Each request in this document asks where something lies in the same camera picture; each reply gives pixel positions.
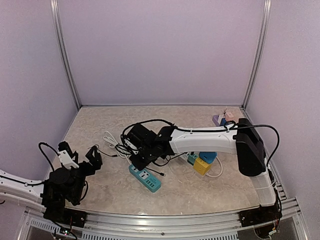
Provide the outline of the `teal power strip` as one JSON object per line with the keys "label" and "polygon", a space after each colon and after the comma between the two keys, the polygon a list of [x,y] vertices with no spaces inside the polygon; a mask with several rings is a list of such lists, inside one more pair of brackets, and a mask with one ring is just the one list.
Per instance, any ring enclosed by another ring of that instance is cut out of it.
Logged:
{"label": "teal power strip", "polygon": [[129,167],[129,172],[142,184],[144,185],[150,192],[157,192],[162,184],[161,181],[158,180],[153,174],[151,174],[147,170],[138,170],[133,164]]}

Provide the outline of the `white power strip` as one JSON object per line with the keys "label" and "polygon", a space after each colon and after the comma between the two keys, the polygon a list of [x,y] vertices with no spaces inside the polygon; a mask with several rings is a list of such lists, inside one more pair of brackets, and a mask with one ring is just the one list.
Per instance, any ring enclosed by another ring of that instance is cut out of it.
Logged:
{"label": "white power strip", "polygon": [[197,172],[193,169],[193,165],[191,165],[191,164],[189,164],[189,163],[187,162],[188,153],[184,153],[184,154],[181,155],[179,158],[182,159],[183,161],[185,161],[188,166],[191,166],[192,170],[193,170],[199,177],[204,177],[205,175],[200,175],[199,173],[197,173]]}

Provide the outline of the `teal USB charger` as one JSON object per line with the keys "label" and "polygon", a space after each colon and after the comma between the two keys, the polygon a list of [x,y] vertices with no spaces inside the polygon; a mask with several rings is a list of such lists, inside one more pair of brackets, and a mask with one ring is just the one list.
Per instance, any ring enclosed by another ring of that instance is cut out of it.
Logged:
{"label": "teal USB charger", "polygon": [[194,165],[195,164],[195,161],[196,159],[198,158],[199,156],[197,154],[195,154],[194,152],[191,152],[191,153],[188,153],[187,154],[187,162],[190,164],[190,165]]}

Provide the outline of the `yellow cube socket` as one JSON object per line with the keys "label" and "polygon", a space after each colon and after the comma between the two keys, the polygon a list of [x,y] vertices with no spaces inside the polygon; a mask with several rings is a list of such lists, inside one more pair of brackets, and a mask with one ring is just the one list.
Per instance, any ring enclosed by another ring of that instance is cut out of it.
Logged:
{"label": "yellow cube socket", "polygon": [[193,164],[193,169],[200,175],[204,176],[210,169],[212,164],[207,163],[200,157],[196,158]]}

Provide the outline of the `blue rounded charger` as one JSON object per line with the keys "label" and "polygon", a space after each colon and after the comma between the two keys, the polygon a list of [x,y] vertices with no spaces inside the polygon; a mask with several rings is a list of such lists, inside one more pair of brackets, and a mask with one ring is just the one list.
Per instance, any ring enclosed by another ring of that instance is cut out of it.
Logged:
{"label": "blue rounded charger", "polygon": [[212,164],[217,156],[217,152],[199,152],[199,157],[207,164]]}

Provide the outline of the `purple power strip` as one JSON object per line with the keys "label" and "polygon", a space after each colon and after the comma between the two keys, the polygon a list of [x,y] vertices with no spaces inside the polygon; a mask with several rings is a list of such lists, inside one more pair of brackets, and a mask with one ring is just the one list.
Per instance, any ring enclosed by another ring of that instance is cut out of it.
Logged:
{"label": "purple power strip", "polygon": [[221,125],[222,119],[223,119],[223,116],[220,114],[216,114],[212,117],[212,121],[217,127]]}

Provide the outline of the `dark blue cube socket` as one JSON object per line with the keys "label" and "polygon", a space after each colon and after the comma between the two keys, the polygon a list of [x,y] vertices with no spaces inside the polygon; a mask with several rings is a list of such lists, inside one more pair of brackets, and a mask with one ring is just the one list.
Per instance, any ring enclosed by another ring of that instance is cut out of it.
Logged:
{"label": "dark blue cube socket", "polygon": [[228,121],[226,121],[225,123],[224,123],[224,127],[226,127],[226,126],[228,126],[228,125],[235,125],[236,124],[236,122],[234,121],[234,120],[228,120]]}

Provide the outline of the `pink charger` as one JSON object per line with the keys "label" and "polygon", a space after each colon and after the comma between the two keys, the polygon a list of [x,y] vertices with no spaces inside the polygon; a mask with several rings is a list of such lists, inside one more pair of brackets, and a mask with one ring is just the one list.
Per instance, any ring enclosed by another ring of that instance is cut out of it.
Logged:
{"label": "pink charger", "polygon": [[231,121],[235,117],[231,112],[226,112],[224,116],[226,121]]}

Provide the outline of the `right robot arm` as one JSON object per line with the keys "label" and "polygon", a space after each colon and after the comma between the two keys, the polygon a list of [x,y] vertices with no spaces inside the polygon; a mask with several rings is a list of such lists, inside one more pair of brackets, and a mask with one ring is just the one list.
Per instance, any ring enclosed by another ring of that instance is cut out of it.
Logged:
{"label": "right robot arm", "polygon": [[192,152],[218,152],[237,156],[239,172],[250,178],[259,206],[239,213],[243,227],[279,222],[282,204],[270,170],[271,157],[266,155],[264,142],[247,118],[227,121],[223,126],[183,128],[164,121],[158,133],[146,128],[145,121],[127,126],[120,140],[129,153],[129,160],[143,170],[158,158]]}

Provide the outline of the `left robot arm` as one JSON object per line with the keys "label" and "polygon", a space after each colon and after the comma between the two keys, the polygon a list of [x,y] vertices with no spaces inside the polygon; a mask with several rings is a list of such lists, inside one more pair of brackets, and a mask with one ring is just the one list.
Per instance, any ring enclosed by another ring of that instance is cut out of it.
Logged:
{"label": "left robot arm", "polygon": [[86,153],[86,160],[79,162],[79,154],[66,141],[58,144],[55,154],[61,166],[52,168],[45,180],[26,179],[1,170],[0,202],[11,201],[40,211],[52,222],[82,228],[88,214],[68,208],[66,203],[78,206],[84,200],[89,190],[86,178],[101,169],[101,154],[94,145]]}

